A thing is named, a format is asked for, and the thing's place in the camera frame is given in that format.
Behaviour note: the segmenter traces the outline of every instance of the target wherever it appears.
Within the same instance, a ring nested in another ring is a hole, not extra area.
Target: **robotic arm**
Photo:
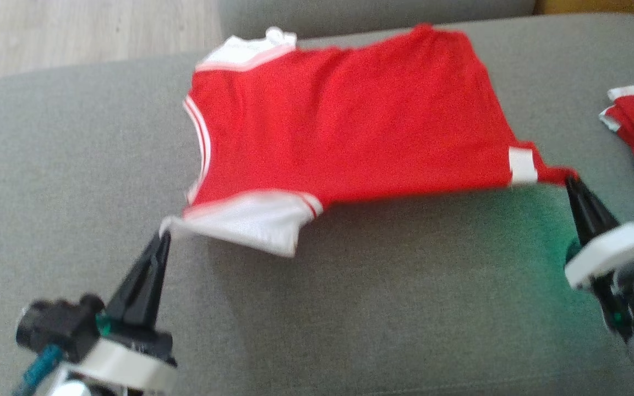
[[[599,301],[609,330],[634,362],[634,222],[621,225],[581,181],[566,181],[578,240],[564,272]],[[166,396],[176,379],[173,338],[155,330],[171,236],[154,236],[108,304],[35,301],[16,343],[38,354],[15,396],[32,396],[57,369],[48,396]]]

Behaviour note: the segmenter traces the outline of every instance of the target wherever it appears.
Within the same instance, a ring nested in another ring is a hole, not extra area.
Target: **teal braided cable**
[[[47,345],[36,360],[28,366],[28,370],[23,374],[21,382],[18,383],[11,396],[33,396],[38,386],[58,367],[62,359],[63,349],[57,345]]]

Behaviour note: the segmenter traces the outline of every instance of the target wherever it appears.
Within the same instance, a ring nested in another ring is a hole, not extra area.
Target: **gray ottoman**
[[[471,37],[516,135],[633,219],[634,158],[597,113],[634,84],[634,16],[447,28]],[[202,55],[0,80],[0,394],[33,358],[13,343],[22,306],[108,298],[183,208],[199,157],[181,101]],[[294,259],[174,241],[158,322],[176,394],[634,394],[596,302],[566,285],[573,235],[565,191],[538,186],[335,207]]]

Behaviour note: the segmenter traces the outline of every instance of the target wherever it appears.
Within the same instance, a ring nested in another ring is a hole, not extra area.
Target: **gray fabric surface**
[[[535,0],[222,0],[217,6],[227,36],[259,38],[267,26],[279,26],[307,38],[531,15]]]
[[[634,218],[634,158],[597,120],[608,88],[634,84],[634,16],[452,27],[516,135]],[[32,360],[13,343],[21,307],[108,298],[183,207],[199,158],[181,100],[198,57],[0,80],[0,394]],[[175,241],[159,326],[176,336],[177,394],[634,394],[596,303],[564,280],[572,235],[564,190],[539,186],[335,207],[294,259]]]

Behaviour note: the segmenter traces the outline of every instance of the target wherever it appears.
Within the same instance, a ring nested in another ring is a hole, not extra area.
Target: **red and white t-shirt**
[[[364,48],[302,50],[276,27],[204,58],[184,106],[201,174],[163,227],[292,256],[335,202],[563,184],[518,142],[464,33],[418,25]]]

